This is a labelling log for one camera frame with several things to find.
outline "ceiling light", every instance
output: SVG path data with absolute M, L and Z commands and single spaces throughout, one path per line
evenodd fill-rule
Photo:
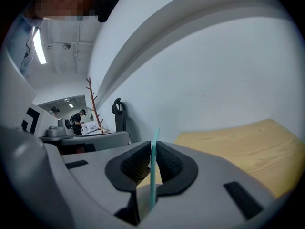
M 42 44 L 41 44 L 41 39 L 40 39 L 40 30 L 37 31 L 36 35 L 34 36 L 33 41 L 34 41 L 35 50 L 36 50 L 40 64 L 47 63 L 46 58 L 44 57 L 43 49 L 42 49 Z

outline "black cap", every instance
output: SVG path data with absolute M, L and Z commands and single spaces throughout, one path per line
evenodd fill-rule
M 55 106 L 53 106 L 53 107 L 51 108 L 51 111 L 52 111 L 53 113 L 58 113 L 58 112 L 60 112 L 60 111 L 59 111 L 59 108 L 58 108 L 58 107 L 55 107 Z

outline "wooden surface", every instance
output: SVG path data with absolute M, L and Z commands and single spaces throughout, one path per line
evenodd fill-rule
M 229 160 L 279 197 L 297 184 L 305 145 L 274 120 L 241 127 L 180 133 L 175 144 Z

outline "black shirt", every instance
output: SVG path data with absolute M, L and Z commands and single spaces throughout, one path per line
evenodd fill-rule
M 81 122 L 81 116 L 80 113 L 77 113 L 75 115 L 72 116 L 72 122 L 73 122 L 73 128 L 74 129 L 80 129 L 81 126 L 80 125 L 76 125 L 74 122 Z

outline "black slot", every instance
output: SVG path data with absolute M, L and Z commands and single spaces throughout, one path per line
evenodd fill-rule
M 96 149 L 95 149 L 95 146 L 93 143 L 89 143 L 89 144 L 85 144 L 85 152 L 86 153 L 89 153 L 89 152 L 95 152 Z
M 66 167 L 67 167 L 67 169 L 72 169 L 72 168 L 76 168 L 76 167 L 83 166 L 86 164 L 88 164 L 88 162 L 86 160 L 79 160 L 79 161 L 67 163 Z
M 238 182 L 224 184 L 224 188 L 246 219 L 251 219 L 263 210 L 263 207 Z

